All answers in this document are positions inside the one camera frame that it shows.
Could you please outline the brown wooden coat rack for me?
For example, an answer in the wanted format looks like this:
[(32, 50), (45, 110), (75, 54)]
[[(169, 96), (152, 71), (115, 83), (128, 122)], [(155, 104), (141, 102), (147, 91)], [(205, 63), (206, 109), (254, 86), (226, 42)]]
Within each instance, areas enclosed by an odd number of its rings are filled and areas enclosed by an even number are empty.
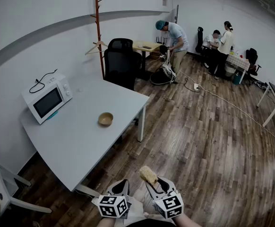
[[(90, 15), (91, 17), (95, 18), (96, 28), (97, 28), (97, 39), (98, 41), (101, 41), (101, 33), (100, 33), (100, 20), (99, 20), (99, 2), (102, 0), (95, 0), (95, 13)], [(104, 63), (103, 63), (103, 53), (99, 53), (100, 56), (100, 65), (101, 65), (101, 71), (102, 71), (102, 78), (104, 79)]]

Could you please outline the yellow sponge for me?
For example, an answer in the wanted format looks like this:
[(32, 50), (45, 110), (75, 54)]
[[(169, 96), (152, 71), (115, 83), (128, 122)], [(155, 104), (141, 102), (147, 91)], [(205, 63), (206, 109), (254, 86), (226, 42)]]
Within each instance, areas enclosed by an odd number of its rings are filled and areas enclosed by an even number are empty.
[(158, 181), (156, 173), (153, 172), (148, 166), (141, 167), (139, 170), (139, 175), (142, 180), (148, 182), (151, 185), (154, 185)]

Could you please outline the person's left forearm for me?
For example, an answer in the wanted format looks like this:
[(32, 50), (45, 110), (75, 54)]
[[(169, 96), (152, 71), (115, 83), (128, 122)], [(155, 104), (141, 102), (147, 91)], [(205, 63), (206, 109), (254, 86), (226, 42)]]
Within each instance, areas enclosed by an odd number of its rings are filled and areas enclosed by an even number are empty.
[(116, 222), (115, 218), (103, 218), (97, 227), (114, 227)]

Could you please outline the black and white backpack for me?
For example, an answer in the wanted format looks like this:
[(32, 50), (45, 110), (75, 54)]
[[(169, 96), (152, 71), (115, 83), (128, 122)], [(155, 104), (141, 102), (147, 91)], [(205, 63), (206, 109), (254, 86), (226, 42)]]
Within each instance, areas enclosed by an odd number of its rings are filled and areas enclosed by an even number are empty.
[(175, 82), (176, 73), (170, 64), (170, 50), (167, 49), (166, 59), (163, 64), (150, 76), (150, 82), (154, 85), (172, 84)]

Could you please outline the light wooden desk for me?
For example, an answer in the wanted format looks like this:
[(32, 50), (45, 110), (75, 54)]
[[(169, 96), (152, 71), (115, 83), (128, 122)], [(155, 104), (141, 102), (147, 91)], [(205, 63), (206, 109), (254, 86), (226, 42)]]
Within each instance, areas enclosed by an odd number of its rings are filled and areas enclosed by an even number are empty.
[[(143, 48), (143, 46), (149, 46), (152, 49), (148, 50)], [(155, 49), (159, 48), (161, 44), (153, 43), (153, 42), (145, 42), (145, 41), (135, 41), (133, 42), (132, 48), (136, 51), (142, 52), (142, 62), (141, 69), (138, 71), (137, 77), (142, 80), (149, 80), (152, 72), (146, 70), (146, 52), (153, 52)]]

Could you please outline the person's right forearm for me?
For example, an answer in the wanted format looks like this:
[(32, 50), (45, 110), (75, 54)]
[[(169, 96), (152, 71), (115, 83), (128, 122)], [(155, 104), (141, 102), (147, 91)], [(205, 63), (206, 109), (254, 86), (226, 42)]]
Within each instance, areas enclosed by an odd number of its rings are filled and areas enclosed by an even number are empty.
[(187, 215), (181, 214), (172, 218), (173, 222), (177, 227), (201, 227), (193, 220), (191, 220)]

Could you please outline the brown wooden bowl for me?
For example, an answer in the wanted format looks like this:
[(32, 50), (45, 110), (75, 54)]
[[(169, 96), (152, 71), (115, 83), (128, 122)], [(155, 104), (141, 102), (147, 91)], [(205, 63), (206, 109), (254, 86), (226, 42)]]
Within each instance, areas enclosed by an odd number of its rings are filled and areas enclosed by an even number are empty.
[(100, 114), (98, 117), (98, 123), (101, 126), (108, 127), (112, 124), (112, 121), (113, 121), (113, 115), (112, 113), (109, 113), (109, 112), (104, 112)]

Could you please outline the person's black shirt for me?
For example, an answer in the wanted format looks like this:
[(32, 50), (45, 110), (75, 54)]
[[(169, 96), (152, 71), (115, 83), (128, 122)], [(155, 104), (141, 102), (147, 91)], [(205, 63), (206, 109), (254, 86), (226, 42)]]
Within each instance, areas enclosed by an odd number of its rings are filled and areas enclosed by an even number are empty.
[(131, 223), (126, 227), (176, 227), (176, 225), (168, 221), (146, 218), (141, 221)]

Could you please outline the white basket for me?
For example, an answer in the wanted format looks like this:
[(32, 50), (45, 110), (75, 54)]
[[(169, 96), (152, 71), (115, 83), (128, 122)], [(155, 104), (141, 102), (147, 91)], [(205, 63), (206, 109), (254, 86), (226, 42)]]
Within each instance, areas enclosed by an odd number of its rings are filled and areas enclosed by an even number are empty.
[(225, 64), (224, 69), (226, 77), (231, 77), (236, 72), (236, 68), (228, 63)]

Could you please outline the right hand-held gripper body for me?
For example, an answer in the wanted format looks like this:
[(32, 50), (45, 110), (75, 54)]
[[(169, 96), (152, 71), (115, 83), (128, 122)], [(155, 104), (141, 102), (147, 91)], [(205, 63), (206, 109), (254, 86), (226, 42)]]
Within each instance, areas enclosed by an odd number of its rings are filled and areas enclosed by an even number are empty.
[(159, 200), (153, 200), (155, 210), (165, 219), (172, 219), (183, 213), (184, 204), (181, 194), (174, 190)]

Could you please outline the black high-back chair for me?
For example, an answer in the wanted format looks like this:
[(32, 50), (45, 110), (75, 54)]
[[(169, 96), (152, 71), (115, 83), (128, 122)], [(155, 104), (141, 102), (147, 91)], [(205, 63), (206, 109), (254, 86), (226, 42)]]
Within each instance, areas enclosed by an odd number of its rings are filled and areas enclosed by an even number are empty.
[(202, 52), (202, 44), (203, 44), (203, 28), (202, 27), (198, 27), (198, 34), (197, 34), (197, 46), (195, 48), (195, 51), (197, 53), (201, 53)]

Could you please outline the table with checkered cloth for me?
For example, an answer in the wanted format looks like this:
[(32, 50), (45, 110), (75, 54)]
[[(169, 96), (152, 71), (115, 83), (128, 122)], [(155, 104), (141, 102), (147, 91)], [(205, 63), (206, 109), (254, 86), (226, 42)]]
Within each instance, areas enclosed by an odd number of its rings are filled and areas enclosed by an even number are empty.
[(240, 84), (242, 82), (244, 75), (249, 70), (249, 67), (250, 67), (249, 61), (247, 59), (245, 59), (244, 57), (240, 57), (236, 54), (229, 54), (226, 61), (233, 64), (237, 68), (240, 68), (243, 70), (241, 79), (239, 81), (239, 84)]

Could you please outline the person's light trousers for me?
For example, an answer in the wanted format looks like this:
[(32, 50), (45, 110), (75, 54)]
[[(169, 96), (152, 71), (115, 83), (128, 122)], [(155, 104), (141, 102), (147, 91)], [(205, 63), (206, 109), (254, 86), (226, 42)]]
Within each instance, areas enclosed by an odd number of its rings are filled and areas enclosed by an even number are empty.
[(155, 219), (158, 217), (156, 214), (148, 214), (144, 212), (143, 204), (136, 200), (134, 197), (128, 197), (128, 203), (131, 204), (128, 212), (127, 219), (124, 220), (124, 224), (129, 225), (144, 219)]

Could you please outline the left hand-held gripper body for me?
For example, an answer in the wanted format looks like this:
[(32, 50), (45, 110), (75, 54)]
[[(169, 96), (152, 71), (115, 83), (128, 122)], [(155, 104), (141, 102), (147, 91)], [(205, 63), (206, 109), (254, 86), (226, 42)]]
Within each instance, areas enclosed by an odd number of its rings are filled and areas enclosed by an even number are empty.
[(98, 208), (103, 218), (127, 219), (131, 204), (129, 200), (129, 190), (114, 193), (112, 190), (106, 191), (100, 197), (94, 197), (92, 203)]

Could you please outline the white microwave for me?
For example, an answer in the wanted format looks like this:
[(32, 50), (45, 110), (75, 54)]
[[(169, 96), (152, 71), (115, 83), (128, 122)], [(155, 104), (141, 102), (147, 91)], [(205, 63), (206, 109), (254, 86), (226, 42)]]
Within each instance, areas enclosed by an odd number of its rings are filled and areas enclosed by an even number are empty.
[(57, 72), (46, 75), (21, 94), (39, 124), (73, 97), (67, 78)]

